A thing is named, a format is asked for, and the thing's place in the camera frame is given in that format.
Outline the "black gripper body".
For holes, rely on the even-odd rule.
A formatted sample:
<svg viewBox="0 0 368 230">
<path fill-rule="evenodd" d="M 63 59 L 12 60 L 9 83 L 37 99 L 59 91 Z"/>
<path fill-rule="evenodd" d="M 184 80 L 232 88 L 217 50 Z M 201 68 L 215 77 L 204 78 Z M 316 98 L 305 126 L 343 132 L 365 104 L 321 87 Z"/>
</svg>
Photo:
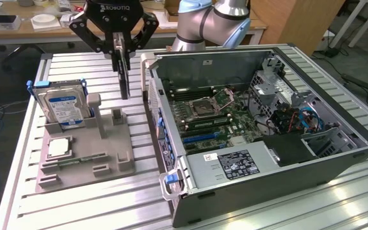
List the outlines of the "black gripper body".
<svg viewBox="0 0 368 230">
<path fill-rule="evenodd" d="M 104 33 L 129 33 L 144 14 L 139 0 L 87 0 L 85 15 Z"/>
</svg>

